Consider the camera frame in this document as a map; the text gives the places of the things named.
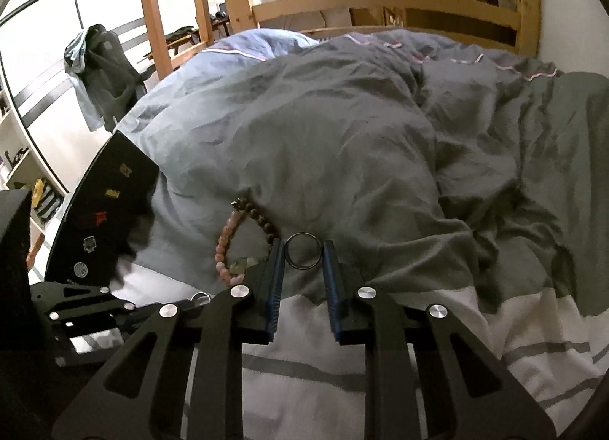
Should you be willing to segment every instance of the black ring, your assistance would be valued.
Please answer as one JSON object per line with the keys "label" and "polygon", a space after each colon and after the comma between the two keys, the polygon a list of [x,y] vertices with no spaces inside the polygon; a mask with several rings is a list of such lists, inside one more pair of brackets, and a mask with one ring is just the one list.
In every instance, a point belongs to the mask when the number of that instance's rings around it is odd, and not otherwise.
{"label": "black ring", "polygon": [[[313,263],[312,265],[300,266],[300,265],[297,265],[296,263],[294,263],[292,261],[292,259],[290,258],[290,251],[289,251],[288,247],[290,245],[290,242],[292,242],[292,239],[294,239],[294,237],[299,236],[299,235],[306,235],[309,237],[313,237],[313,239],[315,239],[315,242],[319,246],[319,256],[317,257],[315,263]],[[323,250],[322,242],[317,237],[315,237],[313,234],[309,234],[308,232],[297,232],[296,234],[293,234],[290,237],[288,237],[287,241],[285,242],[285,247],[284,247],[285,260],[287,261],[288,265],[295,268],[296,270],[310,270],[311,268],[315,268],[319,264],[319,262],[322,260],[322,250]]]}

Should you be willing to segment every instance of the beaded bracelet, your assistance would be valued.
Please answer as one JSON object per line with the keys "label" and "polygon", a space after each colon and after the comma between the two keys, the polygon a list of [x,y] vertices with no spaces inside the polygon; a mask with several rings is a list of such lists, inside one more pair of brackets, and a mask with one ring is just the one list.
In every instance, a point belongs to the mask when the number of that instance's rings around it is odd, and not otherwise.
{"label": "beaded bracelet", "polygon": [[[226,267],[226,260],[228,256],[228,248],[230,247],[230,241],[233,239],[237,228],[241,221],[249,215],[253,220],[256,221],[260,227],[264,230],[266,234],[266,240],[269,243],[269,253],[273,247],[273,242],[277,237],[276,228],[269,222],[269,220],[260,214],[258,210],[254,207],[254,205],[246,199],[237,198],[237,201],[233,201],[231,205],[234,208],[234,211],[231,212],[226,224],[222,228],[222,235],[218,238],[218,245],[215,247],[215,269],[217,270],[220,278],[226,282],[228,286],[233,286],[237,284],[241,284],[243,282],[243,278],[245,274],[233,274]],[[263,260],[267,261],[269,256],[266,255]],[[250,264],[250,258],[247,259],[248,267],[252,266]]]}

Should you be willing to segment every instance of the wrinkled fabric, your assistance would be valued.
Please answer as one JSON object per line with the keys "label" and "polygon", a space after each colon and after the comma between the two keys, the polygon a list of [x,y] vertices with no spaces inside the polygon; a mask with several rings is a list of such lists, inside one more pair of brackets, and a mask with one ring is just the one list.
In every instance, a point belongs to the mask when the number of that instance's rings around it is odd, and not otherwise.
{"label": "wrinkled fabric", "polygon": [[[218,293],[214,247],[246,196],[399,303],[446,305],[560,432],[609,366],[608,94],[425,33],[240,33],[121,122],[161,170],[135,262]],[[229,261],[265,250],[245,222]],[[282,297],[275,342],[244,349],[246,436],[363,438],[363,350],[333,343],[320,270],[286,267]]]}

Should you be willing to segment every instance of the wooden bunk bed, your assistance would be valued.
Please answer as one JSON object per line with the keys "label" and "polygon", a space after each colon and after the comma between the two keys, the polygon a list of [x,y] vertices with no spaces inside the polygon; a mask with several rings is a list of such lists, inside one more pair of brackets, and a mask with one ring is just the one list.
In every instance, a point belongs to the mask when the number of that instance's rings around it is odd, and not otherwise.
{"label": "wooden bunk bed", "polygon": [[[535,56],[539,45],[541,24],[541,0],[517,0],[517,11],[498,7],[478,0],[276,0],[254,5],[253,0],[225,0],[233,32],[237,33],[258,27],[259,22],[279,16],[302,12],[314,12],[333,7],[350,9],[410,9],[415,12],[440,13],[447,19],[442,29],[404,27],[412,30],[441,34],[465,44],[476,44],[486,48],[498,48],[524,55]],[[176,56],[170,57],[165,43],[163,23],[158,0],[142,0],[145,24],[150,39],[150,47],[160,79],[171,73],[192,56],[213,43],[211,22],[207,0],[195,0],[197,24],[201,43],[190,47]],[[491,37],[472,35],[451,29],[458,21],[473,19],[487,27],[509,29],[514,33],[514,43],[501,43]],[[390,26],[344,26],[327,27],[303,31],[309,36],[322,38],[338,36],[349,32],[372,33],[390,29]]]}

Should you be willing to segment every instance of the pink stripe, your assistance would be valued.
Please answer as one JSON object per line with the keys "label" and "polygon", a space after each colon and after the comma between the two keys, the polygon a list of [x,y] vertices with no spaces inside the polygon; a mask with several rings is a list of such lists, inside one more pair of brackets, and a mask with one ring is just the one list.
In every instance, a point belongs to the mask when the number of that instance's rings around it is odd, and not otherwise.
{"label": "pink stripe", "polygon": [[484,54],[478,55],[478,58],[475,61],[473,61],[473,62],[470,62],[470,61],[458,61],[457,59],[451,59],[451,62],[455,62],[455,64],[467,64],[467,65],[477,64],[478,62],[480,62],[482,60],[483,56],[484,56]]}
{"label": "pink stripe", "polygon": [[351,35],[345,35],[347,38],[349,38],[353,43],[357,43],[360,46],[367,46],[370,44],[369,41],[358,41],[355,38],[353,38]]}
{"label": "pink stripe", "polygon": [[268,59],[264,59],[263,57],[258,57],[256,55],[252,55],[252,54],[246,54],[245,52],[242,52],[241,50],[223,50],[221,48],[205,48],[203,50],[201,50],[202,52],[215,52],[218,54],[237,54],[237,55],[243,55],[244,57],[247,57],[249,59],[256,59],[257,61],[260,62],[266,62]]}
{"label": "pink stripe", "polygon": [[555,69],[552,71],[552,74],[547,74],[547,73],[535,73],[533,74],[531,77],[526,77],[525,79],[527,81],[532,81],[535,79],[535,77],[539,77],[539,76],[546,76],[546,77],[554,77],[556,76],[556,74],[558,73],[558,69]]}

